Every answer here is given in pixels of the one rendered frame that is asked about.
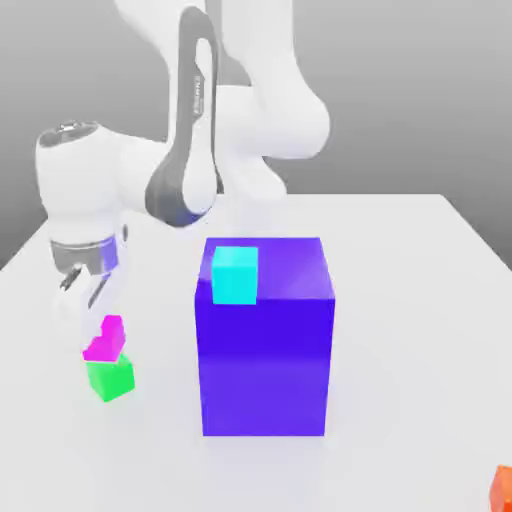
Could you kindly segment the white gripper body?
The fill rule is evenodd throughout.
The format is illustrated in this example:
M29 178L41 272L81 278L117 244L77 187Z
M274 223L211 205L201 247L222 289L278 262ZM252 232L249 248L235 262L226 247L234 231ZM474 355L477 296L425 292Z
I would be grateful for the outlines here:
M56 324L78 349L86 349L102 333L104 317L114 302L111 273L92 275L87 266L73 266L56 294Z

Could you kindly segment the small magenta cube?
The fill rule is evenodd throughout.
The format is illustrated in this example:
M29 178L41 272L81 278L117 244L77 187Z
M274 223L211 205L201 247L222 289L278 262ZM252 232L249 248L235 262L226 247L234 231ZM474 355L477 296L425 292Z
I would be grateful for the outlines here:
M120 315L107 315L101 324L101 333L92 339L82 352L86 362L115 363L125 344L125 331Z

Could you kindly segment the small green cube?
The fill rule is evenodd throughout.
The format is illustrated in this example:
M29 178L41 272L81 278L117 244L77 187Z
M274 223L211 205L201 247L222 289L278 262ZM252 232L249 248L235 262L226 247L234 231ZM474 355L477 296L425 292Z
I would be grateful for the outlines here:
M90 387L104 401L110 402L135 389L133 364L121 353L115 362L86 362Z

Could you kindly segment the large blue box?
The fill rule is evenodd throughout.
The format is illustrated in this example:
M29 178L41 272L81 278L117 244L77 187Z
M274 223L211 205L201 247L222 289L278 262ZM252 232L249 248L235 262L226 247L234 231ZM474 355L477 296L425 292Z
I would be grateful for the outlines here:
M257 248L255 304L214 302L221 247ZM195 292L204 435L323 435L335 304L319 239L207 239Z

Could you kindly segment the small cyan cube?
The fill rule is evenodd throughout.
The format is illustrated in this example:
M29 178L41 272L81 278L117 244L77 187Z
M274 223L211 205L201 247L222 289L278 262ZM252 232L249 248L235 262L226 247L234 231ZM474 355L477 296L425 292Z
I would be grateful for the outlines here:
M258 249L217 246L212 259L215 305L255 305L258 289Z

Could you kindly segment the large orange box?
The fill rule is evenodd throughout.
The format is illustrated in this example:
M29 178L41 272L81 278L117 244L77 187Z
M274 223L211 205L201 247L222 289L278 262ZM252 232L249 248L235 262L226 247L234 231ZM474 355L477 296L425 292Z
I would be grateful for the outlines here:
M489 491L490 512L512 512L512 467L498 465Z

